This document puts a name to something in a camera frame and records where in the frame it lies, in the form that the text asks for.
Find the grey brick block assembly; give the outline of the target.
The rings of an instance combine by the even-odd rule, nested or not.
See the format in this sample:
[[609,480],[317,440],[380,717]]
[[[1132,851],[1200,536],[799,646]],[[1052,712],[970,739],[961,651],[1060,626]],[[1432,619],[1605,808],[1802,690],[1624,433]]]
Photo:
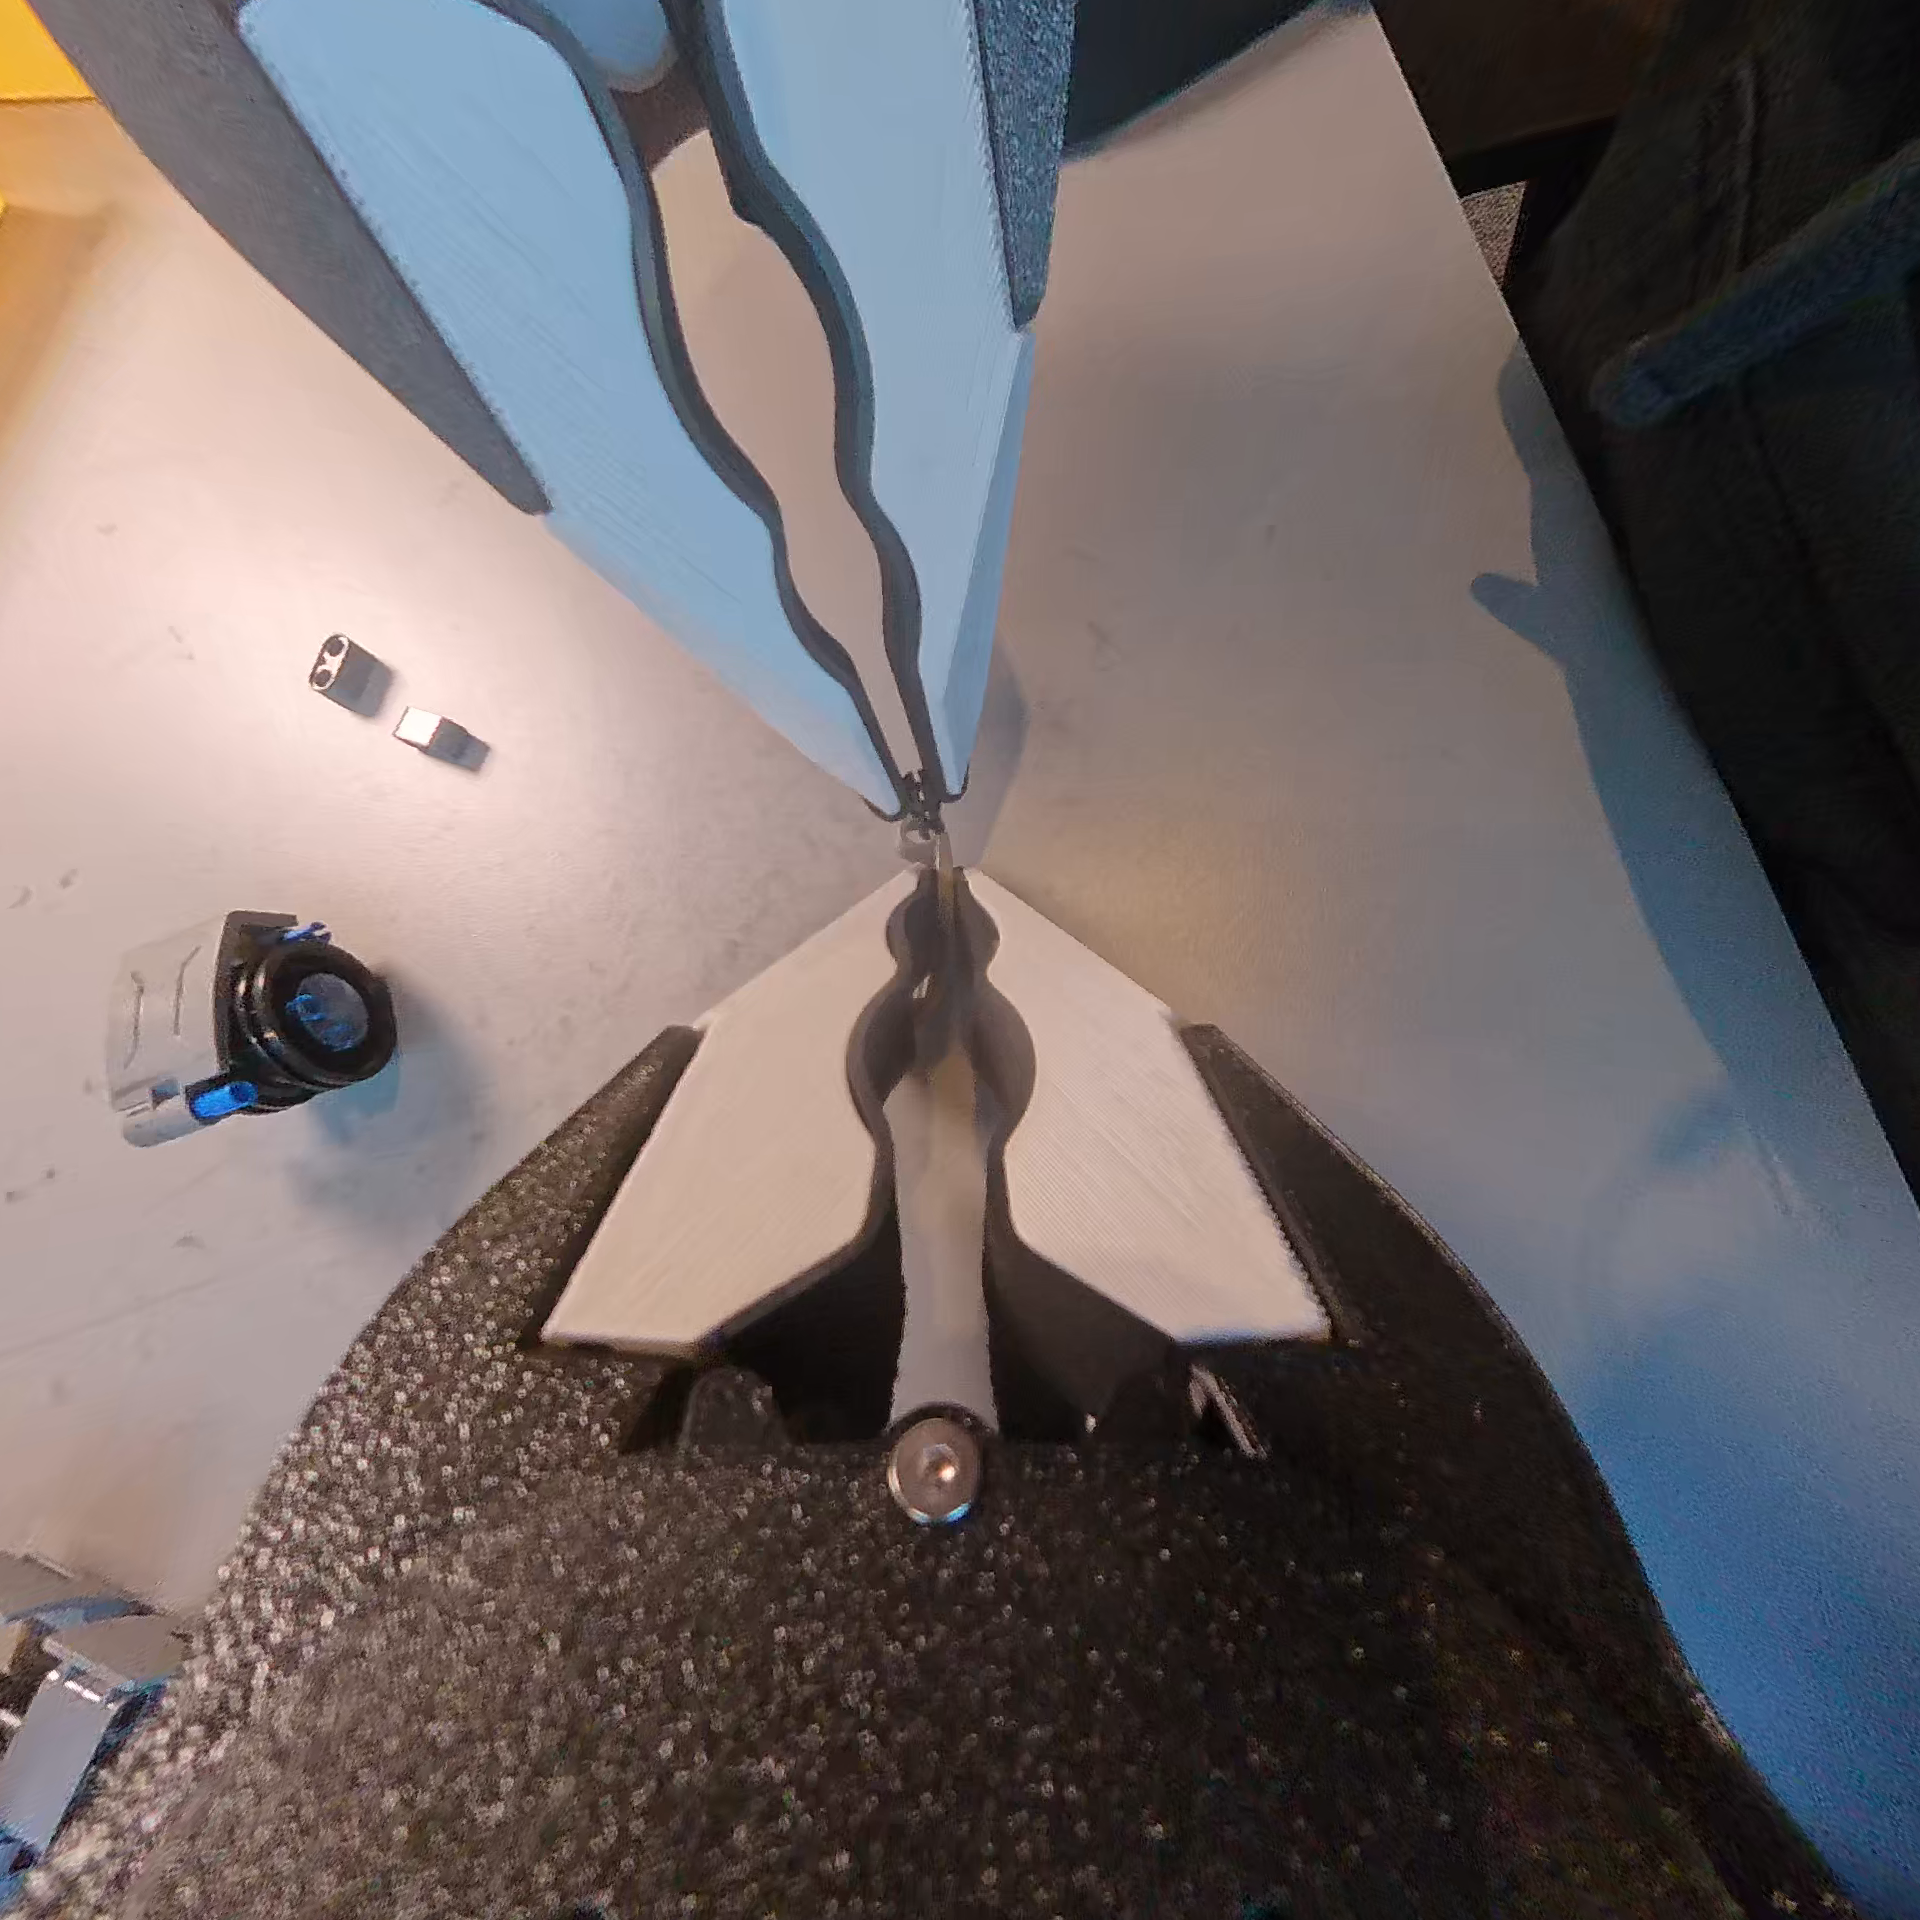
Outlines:
[[93,1769],[184,1665],[189,1626],[88,1576],[1,1556],[5,1681],[42,1669],[5,1707],[1,1869],[8,1897],[57,1838]]

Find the grey desk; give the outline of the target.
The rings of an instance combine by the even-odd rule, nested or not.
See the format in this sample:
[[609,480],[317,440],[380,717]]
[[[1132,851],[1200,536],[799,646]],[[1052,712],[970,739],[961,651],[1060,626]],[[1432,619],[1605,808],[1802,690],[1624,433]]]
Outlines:
[[[186,1608],[448,1222],[896,853],[102,107],[5,107],[5,203],[5,1548]],[[1064,166],[980,745],[969,853],[1460,1254],[1916,1913],[1913,1195],[1366,14]],[[232,909],[325,923],[398,1052],[130,1146],[113,972]]]

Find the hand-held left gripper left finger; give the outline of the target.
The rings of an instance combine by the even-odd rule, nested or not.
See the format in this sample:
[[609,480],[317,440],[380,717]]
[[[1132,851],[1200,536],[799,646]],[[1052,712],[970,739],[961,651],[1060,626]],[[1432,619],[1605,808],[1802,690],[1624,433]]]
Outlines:
[[711,1353],[877,1221],[872,1100],[857,1043],[909,979],[914,907],[901,874],[719,1000],[590,1235],[542,1342],[644,1358]]

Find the grey black wheel assembly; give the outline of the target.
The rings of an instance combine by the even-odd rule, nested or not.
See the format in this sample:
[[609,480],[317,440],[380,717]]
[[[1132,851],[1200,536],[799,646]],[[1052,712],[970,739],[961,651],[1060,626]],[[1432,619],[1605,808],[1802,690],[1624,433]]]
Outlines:
[[127,952],[104,1017],[104,1096],[130,1146],[288,1114],[380,1076],[392,994],[319,922],[232,909]]

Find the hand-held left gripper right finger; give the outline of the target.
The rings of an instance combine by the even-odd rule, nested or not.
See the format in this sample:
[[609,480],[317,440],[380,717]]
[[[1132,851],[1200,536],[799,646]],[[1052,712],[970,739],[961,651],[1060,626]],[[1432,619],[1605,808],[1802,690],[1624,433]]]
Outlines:
[[1185,1347],[1330,1340],[1173,1011],[996,881],[957,904],[1015,1251]]

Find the person's black printed sweatshirt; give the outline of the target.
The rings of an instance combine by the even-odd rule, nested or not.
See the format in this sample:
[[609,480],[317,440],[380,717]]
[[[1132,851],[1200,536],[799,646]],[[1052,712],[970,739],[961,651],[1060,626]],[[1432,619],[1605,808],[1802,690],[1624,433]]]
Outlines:
[[1916,1185],[1918,5],[1378,12]]

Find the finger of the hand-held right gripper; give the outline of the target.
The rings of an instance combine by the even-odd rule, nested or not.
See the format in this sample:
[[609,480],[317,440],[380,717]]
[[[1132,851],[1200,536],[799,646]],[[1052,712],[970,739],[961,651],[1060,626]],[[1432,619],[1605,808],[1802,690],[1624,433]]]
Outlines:
[[582,38],[517,2],[253,2],[238,29],[517,446],[548,530],[898,820],[906,781],[700,386],[656,193]]
[[959,800],[992,672],[1032,370],[974,5],[692,6],[727,156],[824,278],[850,352],[842,491],[896,593],[920,781]]

